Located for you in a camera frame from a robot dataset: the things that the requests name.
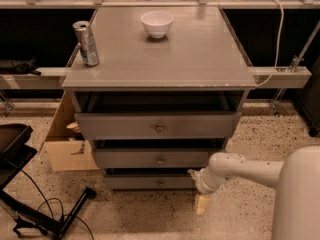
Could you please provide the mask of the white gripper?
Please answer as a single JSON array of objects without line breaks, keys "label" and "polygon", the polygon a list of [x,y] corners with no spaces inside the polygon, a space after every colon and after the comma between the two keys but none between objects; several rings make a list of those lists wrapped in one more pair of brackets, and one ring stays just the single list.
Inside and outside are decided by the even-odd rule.
[{"label": "white gripper", "polygon": [[215,176],[208,168],[202,168],[196,174],[195,185],[201,194],[195,197],[195,213],[201,216],[205,213],[210,201],[211,194],[218,189],[218,183]]}]

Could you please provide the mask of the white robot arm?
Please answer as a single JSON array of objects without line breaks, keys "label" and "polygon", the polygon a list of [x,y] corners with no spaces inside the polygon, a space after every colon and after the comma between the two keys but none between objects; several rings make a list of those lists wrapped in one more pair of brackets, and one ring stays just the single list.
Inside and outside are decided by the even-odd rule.
[{"label": "white robot arm", "polygon": [[200,192],[196,213],[202,214],[210,196],[235,177],[276,191],[272,240],[320,240],[320,147],[308,146],[284,161],[247,160],[237,153],[218,152],[207,167],[192,170]]}]

